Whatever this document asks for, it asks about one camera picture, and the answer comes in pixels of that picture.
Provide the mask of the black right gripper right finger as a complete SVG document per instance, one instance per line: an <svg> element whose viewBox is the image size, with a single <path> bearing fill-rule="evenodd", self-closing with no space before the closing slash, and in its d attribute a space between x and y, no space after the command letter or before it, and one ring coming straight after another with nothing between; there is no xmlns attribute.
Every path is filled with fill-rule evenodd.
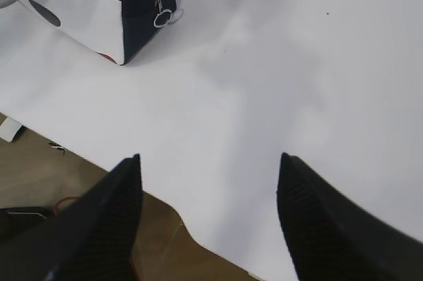
<svg viewBox="0 0 423 281"><path fill-rule="evenodd" d="M421 280L422 242L359 207L283 153L280 226L299 280Z"/></svg>

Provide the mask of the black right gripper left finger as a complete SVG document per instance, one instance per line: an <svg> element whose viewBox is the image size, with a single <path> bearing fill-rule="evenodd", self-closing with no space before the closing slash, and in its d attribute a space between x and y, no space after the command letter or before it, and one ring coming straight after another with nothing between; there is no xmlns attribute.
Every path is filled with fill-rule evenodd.
<svg viewBox="0 0 423 281"><path fill-rule="evenodd" d="M60 213L1 233L1 279L138 280L131 257L142 202L136 154Z"/></svg>

